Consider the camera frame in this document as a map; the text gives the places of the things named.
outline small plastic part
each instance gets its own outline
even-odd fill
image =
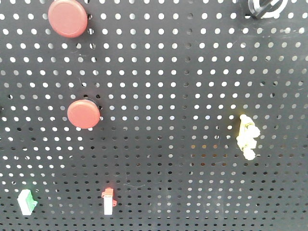
[[[114,200],[114,190],[112,188],[107,188],[102,192],[102,198],[104,198],[104,214],[112,215],[113,207],[117,205],[117,201]]]
[[[288,0],[248,0],[248,8],[256,19],[275,18],[285,9]]]
[[[68,120],[82,129],[92,128],[100,121],[100,110],[91,100],[78,100],[67,109]]]
[[[241,125],[239,135],[236,138],[239,148],[243,151],[244,157],[247,160],[253,160],[256,157],[252,149],[257,147],[257,141],[254,138],[260,136],[260,129],[255,126],[253,120],[246,116],[241,115]]]
[[[53,30],[67,38],[80,36],[88,25],[87,13],[76,0],[53,1],[48,10],[48,19]]]
[[[33,200],[32,193],[29,189],[23,189],[17,198],[19,207],[24,216],[30,216],[38,202]]]

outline perforated metal panel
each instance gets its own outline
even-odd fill
[[[234,0],[80,0],[75,39],[51,2],[0,0],[1,230],[307,229],[306,0],[266,20]],[[102,115],[89,130],[66,117],[84,97]],[[261,129],[249,162],[242,113]]]

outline yellow object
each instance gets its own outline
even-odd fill
[[[239,136],[236,138],[239,148],[243,151],[244,157],[247,160],[253,160],[256,157],[256,153],[252,150],[257,146],[257,141],[254,139],[260,135],[260,129],[258,129],[253,120],[246,116],[241,115],[241,125]]]

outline red round knob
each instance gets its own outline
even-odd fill
[[[90,100],[78,100],[67,109],[68,120],[76,127],[92,128],[100,121],[100,111]]]
[[[88,24],[86,11],[76,0],[53,1],[48,10],[48,19],[54,31],[67,38],[80,36]]]

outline green plastic piece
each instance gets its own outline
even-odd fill
[[[29,216],[37,206],[38,202],[33,200],[32,193],[29,189],[20,192],[17,201],[24,216]]]

